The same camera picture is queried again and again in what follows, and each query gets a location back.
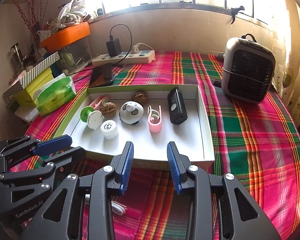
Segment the green white spool gadget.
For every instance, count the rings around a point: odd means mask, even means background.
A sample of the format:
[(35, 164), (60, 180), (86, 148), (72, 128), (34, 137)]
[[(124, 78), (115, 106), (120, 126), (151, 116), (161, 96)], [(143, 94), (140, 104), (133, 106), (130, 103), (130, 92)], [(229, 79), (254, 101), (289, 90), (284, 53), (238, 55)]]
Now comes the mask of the green white spool gadget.
[(97, 129), (101, 126), (104, 116), (91, 106), (86, 106), (81, 110), (80, 119), (87, 124), (90, 129)]

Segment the white bottle cap jar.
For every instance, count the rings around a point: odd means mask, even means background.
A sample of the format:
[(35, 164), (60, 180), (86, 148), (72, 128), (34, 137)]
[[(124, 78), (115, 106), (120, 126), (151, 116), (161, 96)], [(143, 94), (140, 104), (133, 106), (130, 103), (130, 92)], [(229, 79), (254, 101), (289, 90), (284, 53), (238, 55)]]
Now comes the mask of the white bottle cap jar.
[(107, 120), (103, 122), (100, 129), (103, 136), (108, 140), (114, 139), (119, 134), (117, 124), (114, 120)]

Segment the black rectangular device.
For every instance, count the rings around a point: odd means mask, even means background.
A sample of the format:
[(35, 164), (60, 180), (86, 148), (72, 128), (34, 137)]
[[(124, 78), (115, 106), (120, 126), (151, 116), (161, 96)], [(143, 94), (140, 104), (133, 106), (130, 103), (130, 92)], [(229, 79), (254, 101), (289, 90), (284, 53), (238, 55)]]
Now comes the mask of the black rectangular device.
[(170, 122), (180, 125), (187, 120), (187, 111), (182, 92), (179, 88), (174, 88), (167, 96)]

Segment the pink clip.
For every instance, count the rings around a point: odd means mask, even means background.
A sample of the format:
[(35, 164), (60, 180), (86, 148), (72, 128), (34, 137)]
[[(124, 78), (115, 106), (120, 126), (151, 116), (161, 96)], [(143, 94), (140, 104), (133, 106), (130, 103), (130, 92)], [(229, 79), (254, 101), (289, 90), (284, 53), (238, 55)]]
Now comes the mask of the pink clip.
[(108, 96), (99, 96), (96, 98), (89, 106), (93, 107), (95, 111), (98, 111), (103, 103), (108, 102), (109, 97)]
[(162, 130), (162, 112), (161, 106), (159, 106), (159, 110), (155, 110), (151, 107), (151, 105), (147, 108), (147, 123), (149, 130), (152, 133), (159, 133)]

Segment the panda white round gadget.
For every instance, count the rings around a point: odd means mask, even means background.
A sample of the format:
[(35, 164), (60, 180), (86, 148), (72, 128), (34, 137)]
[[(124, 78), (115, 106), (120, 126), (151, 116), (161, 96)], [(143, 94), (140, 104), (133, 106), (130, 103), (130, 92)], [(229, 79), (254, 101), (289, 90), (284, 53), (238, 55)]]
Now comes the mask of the panda white round gadget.
[(125, 124), (134, 125), (142, 119), (143, 114), (144, 109), (141, 104), (135, 101), (127, 101), (120, 108), (119, 117)]

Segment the large brown walnut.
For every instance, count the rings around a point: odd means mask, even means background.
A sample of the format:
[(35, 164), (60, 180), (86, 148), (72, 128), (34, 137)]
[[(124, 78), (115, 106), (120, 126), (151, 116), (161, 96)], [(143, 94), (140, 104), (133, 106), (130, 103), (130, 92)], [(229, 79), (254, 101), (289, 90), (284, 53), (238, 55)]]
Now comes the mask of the large brown walnut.
[(102, 113), (102, 115), (105, 118), (108, 118), (108, 119), (113, 118), (117, 113), (115, 103), (113, 103), (113, 102), (102, 103), (102, 105), (100, 107), (100, 112)]

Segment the small brown walnut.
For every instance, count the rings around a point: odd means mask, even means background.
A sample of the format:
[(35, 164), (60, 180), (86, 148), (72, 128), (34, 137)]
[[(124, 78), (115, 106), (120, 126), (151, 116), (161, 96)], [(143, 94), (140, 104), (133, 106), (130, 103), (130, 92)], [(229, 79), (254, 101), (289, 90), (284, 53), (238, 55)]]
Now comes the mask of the small brown walnut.
[(143, 91), (137, 91), (133, 94), (132, 101), (137, 102), (142, 106), (144, 106), (148, 101), (147, 94)]

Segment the yellow box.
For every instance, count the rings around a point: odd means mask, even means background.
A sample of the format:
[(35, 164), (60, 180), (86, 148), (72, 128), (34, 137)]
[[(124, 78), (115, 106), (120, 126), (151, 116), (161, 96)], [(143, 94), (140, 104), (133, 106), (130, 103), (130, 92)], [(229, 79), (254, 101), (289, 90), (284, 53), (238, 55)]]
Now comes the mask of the yellow box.
[(47, 68), (40, 75), (38, 75), (25, 89), (19, 91), (13, 98), (19, 103), (20, 106), (36, 106), (34, 93), (39, 90), (43, 85), (53, 80), (51, 68)]

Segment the green tissue pack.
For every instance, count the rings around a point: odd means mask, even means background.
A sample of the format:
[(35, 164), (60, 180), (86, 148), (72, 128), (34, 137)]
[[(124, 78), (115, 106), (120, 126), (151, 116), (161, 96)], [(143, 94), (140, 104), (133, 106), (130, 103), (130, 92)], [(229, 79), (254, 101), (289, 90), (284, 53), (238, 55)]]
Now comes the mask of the green tissue pack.
[(47, 116), (76, 97), (72, 77), (61, 74), (35, 91), (33, 99), (41, 117)]

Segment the striped white box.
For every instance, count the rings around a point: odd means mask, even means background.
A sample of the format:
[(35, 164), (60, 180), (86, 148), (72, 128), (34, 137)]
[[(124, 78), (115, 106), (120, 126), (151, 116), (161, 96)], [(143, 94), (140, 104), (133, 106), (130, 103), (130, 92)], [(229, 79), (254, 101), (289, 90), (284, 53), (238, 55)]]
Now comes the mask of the striped white box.
[(25, 89), (36, 77), (38, 77), (43, 71), (49, 68), (60, 59), (58, 52), (53, 53), (41, 63), (37, 64), (33, 69), (27, 72), (14, 84), (11, 84), (2, 94), (4, 98), (9, 98), (19, 91)]

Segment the white power strip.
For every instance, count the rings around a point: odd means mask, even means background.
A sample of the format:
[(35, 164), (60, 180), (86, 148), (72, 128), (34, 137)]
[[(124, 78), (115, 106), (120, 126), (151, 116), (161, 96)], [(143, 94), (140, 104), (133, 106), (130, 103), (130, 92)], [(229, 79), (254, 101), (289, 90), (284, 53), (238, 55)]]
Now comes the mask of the white power strip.
[(92, 60), (94, 67), (102, 66), (104, 64), (145, 64), (151, 63), (155, 59), (155, 51), (142, 50), (137, 54), (122, 52), (121, 54), (111, 57), (109, 54), (99, 55)]

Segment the black charger adapter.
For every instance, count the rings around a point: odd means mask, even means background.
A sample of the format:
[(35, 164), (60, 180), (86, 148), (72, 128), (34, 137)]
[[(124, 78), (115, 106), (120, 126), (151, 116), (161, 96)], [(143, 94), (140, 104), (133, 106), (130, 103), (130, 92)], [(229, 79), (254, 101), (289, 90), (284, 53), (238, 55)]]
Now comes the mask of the black charger adapter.
[(115, 57), (122, 53), (120, 41), (118, 38), (107, 41), (106, 46), (110, 57)]

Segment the white plug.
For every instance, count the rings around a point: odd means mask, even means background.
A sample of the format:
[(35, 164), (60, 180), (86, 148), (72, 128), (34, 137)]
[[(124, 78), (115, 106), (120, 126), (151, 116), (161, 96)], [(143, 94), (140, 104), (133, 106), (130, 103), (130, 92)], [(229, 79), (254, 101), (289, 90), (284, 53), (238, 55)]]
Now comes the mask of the white plug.
[(140, 50), (139, 50), (139, 47), (140, 47), (140, 46), (144, 46), (144, 47), (146, 47), (146, 48), (148, 48), (148, 49), (150, 49), (150, 50), (154, 50), (151, 46), (149, 46), (149, 45), (147, 45), (147, 44), (145, 44), (145, 43), (140, 42), (140, 43), (135, 44), (135, 45), (132, 47), (131, 53), (132, 53), (132, 54), (138, 54), (138, 53), (140, 52)]

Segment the grey black mini heater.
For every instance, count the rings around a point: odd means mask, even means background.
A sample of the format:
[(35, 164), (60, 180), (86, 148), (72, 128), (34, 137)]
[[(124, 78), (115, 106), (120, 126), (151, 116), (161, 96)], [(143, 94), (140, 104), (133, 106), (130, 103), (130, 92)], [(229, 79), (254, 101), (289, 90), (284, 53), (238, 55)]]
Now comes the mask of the grey black mini heater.
[(252, 34), (232, 37), (223, 54), (221, 89), (224, 94), (250, 103), (261, 103), (275, 70), (274, 53)]

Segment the red branch decoration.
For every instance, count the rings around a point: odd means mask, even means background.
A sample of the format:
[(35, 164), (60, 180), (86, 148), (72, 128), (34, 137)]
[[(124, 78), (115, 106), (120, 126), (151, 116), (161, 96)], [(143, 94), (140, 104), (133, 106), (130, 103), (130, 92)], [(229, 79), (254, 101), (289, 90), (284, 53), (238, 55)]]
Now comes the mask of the red branch decoration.
[(23, 9), (21, 0), (12, 0), (27, 29), (31, 32), (34, 42), (39, 41), (38, 31), (44, 30), (44, 18), (49, 0), (24, 0), (26, 8)]

